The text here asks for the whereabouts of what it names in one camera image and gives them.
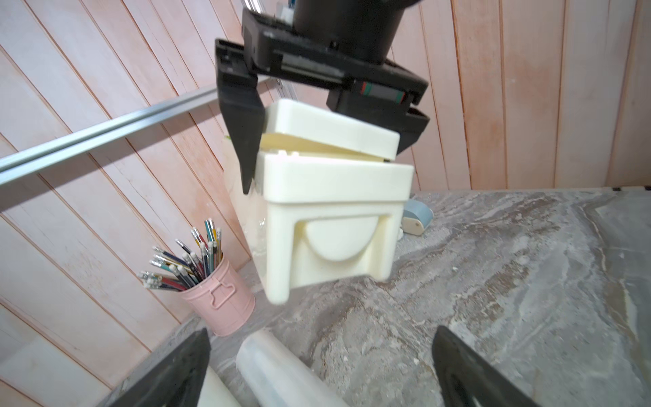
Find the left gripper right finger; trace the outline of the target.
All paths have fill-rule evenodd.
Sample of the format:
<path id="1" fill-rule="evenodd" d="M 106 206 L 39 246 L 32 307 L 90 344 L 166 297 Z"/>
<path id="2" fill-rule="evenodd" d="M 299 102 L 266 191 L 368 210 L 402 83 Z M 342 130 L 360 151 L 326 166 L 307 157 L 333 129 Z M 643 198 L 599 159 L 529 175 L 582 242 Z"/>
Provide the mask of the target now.
<path id="1" fill-rule="evenodd" d="M 446 406 L 535 406 L 536 403 L 447 327 L 432 341 L 432 358 Z"/>

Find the thick plastic wrap roll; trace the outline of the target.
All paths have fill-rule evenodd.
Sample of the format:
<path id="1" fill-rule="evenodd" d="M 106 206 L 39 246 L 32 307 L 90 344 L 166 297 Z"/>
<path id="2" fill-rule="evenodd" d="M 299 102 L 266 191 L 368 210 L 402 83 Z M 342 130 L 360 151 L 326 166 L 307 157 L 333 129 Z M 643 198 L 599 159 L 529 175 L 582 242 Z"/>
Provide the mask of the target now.
<path id="1" fill-rule="evenodd" d="M 220 380 L 217 373 L 208 367 L 200 391 L 197 407 L 240 407 L 237 399 Z"/>

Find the cream dispenser lid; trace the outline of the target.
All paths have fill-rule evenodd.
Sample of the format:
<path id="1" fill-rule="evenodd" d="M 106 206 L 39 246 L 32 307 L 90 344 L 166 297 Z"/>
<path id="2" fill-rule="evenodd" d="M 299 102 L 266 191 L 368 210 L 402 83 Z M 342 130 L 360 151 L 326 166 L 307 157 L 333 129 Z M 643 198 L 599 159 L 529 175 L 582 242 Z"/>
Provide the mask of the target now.
<path id="1" fill-rule="evenodd" d="M 292 99 L 265 108 L 263 134 L 386 160 L 396 158 L 400 141 L 398 132 Z"/>

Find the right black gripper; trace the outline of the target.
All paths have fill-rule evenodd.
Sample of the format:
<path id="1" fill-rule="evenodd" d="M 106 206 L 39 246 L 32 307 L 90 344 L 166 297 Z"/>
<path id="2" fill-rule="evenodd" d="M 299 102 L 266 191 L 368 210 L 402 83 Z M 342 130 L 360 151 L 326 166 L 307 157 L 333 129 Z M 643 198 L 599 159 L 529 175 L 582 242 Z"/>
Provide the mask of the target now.
<path id="1" fill-rule="evenodd" d="M 244 46 L 215 41 L 220 112 L 237 155 L 242 192 L 250 191 L 264 130 L 258 75 L 367 95 L 367 85 L 395 91 L 397 154 L 418 142 L 430 117 L 420 103 L 427 80 L 390 61 L 388 51 L 413 1 L 297 1 L 293 18 L 242 12 Z"/>

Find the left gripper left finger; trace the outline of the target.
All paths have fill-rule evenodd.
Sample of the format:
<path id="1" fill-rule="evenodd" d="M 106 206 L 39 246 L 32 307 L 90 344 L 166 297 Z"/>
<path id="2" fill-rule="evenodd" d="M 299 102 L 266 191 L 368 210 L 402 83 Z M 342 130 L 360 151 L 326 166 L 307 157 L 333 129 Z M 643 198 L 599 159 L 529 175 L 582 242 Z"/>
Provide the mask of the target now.
<path id="1" fill-rule="evenodd" d="M 197 406 L 210 362 L 207 329 L 191 334 L 111 406 Z"/>

